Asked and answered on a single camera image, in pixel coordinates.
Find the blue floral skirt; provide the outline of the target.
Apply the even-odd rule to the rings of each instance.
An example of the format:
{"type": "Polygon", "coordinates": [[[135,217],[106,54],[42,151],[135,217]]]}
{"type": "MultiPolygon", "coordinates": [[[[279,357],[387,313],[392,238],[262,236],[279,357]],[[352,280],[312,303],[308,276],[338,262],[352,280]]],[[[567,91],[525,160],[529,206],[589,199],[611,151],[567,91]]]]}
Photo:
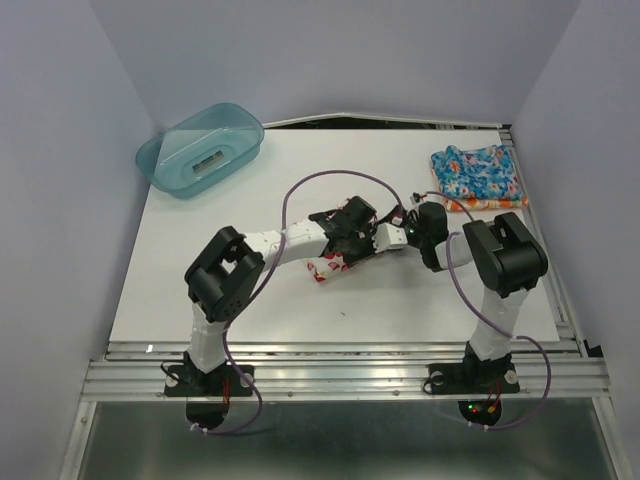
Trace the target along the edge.
{"type": "Polygon", "coordinates": [[[431,155],[431,169],[441,192],[452,198],[508,201],[525,198],[513,160],[502,144],[475,150],[450,145],[431,155]]]}

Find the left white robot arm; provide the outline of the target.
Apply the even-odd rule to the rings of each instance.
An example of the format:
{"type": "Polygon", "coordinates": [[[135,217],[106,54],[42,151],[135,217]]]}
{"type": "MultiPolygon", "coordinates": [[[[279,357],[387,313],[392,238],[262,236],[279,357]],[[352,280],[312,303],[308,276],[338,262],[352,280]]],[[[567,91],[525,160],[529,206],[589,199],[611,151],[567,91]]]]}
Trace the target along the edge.
{"type": "Polygon", "coordinates": [[[199,393],[215,392],[226,364],[223,336],[260,291],[258,281],[297,260],[339,254],[357,261],[372,255],[375,217],[376,210],[355,196],[341,208],[311,214],[280,230],[219,230],[184,276],[193,323],[179,378],[199,393]]]}

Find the red poppy white skirt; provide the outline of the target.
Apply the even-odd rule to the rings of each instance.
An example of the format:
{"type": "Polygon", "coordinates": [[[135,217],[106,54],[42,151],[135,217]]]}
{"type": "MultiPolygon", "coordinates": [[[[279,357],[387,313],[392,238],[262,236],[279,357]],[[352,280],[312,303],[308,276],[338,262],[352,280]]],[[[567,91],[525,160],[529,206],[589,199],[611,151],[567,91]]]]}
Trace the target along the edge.
{"type": "MultiPolygon", "coordinates": [[[[311,214],[310,220],[318,223],[325,231],[327,227],[361,230],[367,225],[376,225],[377,212],[360,196],[347,198],[341,205],[323,212],[311,214]]],[[[307,258],[303,261],[307,271],[317,283],[339,275],[355,265],[347,265],[341,254],[307,258]]]]}

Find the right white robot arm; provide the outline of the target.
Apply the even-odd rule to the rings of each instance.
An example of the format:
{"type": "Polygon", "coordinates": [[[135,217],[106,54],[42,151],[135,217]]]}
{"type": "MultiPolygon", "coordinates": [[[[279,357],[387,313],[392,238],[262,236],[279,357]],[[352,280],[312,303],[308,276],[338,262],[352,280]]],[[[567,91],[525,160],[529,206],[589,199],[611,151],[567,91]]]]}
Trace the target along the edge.
{"type": "Polygon", "coordinates": [[[459,380],[472,390],[482,390],[509,370],[519,312],[547,273],[546,253],[514,213],[498,215],[491,222],[471,220],[461,232],[451,232],[444,206],[423,202],[406,214],[405,230],[423,264],[433,272],[448,271],[459,295],[464,292],[455,269],[467,264],[476,268],[483,285],[482,305],[476,308],[468,298],[463,303],[478,323],[462,362],[443,376],[446,382],[459,380]]]}

